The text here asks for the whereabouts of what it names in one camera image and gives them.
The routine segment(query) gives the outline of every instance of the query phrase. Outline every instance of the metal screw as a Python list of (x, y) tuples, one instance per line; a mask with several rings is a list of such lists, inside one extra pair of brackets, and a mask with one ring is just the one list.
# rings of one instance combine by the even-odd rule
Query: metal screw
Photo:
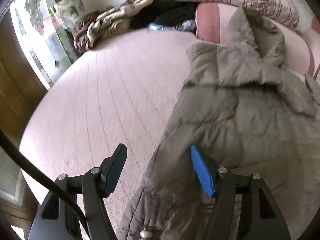
[(261, 178), (260, 174), (258, 174), (258, 173), (252, 174), (252, 177), (253, 177), (254, 179), (260, 179), (260, 178)]
[(58, 180), (63, 180), (63, 179), (65, 179), (66, 178), (66, 175), (64, 174), (64, 173), (62, 173), (62, 174), (60, 174), (59, 176), (58, 176)]
[(222, 174), (225, 174), (225, 173), (228, 172), (227, 168), (225, 168), (225, 167), (220, 167), (220, 168), (218, 169), (218, 171), (219, 171), (220, 173), (222, 173)]
[(100, 168), (98, 168), (98, 167), (94, 167), (91, 169), (92, 174), (97, 174), (99, 171), (100, 171)]

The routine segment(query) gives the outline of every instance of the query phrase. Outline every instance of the pearl button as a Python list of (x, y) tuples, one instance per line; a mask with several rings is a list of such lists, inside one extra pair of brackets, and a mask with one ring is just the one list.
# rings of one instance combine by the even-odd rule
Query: pearl button
[(151, 239), (153, 237), (153, 233), (151, 231), (141, 230), (140, 236), (142, 237), (142, 240)]

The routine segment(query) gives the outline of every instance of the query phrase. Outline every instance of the pink bedspread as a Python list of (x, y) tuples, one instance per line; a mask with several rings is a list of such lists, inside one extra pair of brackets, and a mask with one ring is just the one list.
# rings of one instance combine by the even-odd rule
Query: pink bedspread
[[(185, 52), (195, 42), (191, 33), (143, 29), (86, 52), (39, 104), (20, 151), (55, 180), (86, 173), (126, 144), (127, 162), (105, 201), (116, 228), (189, 74)], [(28, 175), (26, 181), (41, 203), (47, 190)]]

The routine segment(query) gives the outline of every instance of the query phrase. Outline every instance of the black cable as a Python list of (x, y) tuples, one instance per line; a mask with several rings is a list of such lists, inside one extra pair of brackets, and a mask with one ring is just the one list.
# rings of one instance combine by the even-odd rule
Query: black cable
[(87, 218), (83, 214), (81, 208), (77, 205), (77, 203), (65, 192), (62, 188), (60, 188), (57, 184), (55, 184), (51, 179), (49, 179), (46, 175), (44, 175), (36, 166), (34, 166), (25, 156), (23, 156), (17, 147), (9, 140), (9, 138), (4, 134), (4, 132), (0, 129), (0, 146), (5, 151), (5, 153), (18, 165), (21, 169), (23, 169), (26, 173), (28, 173), (32, 178), (38, 181), (41, 185), (50, 190), (53, 194), (55, 194), (58, 198), (63, 200), (77, 215), (79, 221), (81, 222), (84, 230), (89, 235), (88, 226), (87, 226)]

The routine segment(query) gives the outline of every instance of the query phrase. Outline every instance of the mattress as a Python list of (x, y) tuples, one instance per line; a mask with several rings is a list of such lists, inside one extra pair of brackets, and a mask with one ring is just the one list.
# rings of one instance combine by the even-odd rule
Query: mattress
[[(20, 151), (50, 179), (82, 175), (112, 155), (128, 157), (116, 190), (105, 200), (116, 229), (189, 75), (191, 33), (133, 31), (80, 57), (48, 91), (31, 117)], [(48, 190), (24, 173), (42, 203)], [(78, 198), (83, 207), (82, 198)]]

